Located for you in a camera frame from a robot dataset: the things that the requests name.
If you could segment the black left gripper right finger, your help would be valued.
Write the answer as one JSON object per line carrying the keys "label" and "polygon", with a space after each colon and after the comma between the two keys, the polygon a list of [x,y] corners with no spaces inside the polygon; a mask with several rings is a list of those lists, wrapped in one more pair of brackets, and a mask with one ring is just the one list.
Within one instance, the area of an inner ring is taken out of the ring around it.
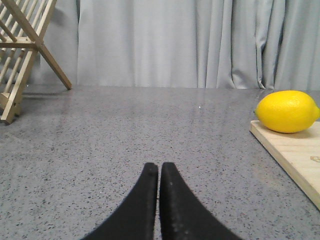
{"label": "black left gripper right finger", "polygon": [[159,215],[163,240],[239,240],[197,199],[173,162],[161,169]]}

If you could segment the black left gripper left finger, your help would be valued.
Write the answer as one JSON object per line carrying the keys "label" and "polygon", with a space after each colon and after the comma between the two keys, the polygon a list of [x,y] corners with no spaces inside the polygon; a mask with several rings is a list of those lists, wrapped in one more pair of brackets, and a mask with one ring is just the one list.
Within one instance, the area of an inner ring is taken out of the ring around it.
{"label": "black left gripper left finger", "polygon": [[152,240],[157,207],[158,166],[146,163],[118,208],[85,240]]}

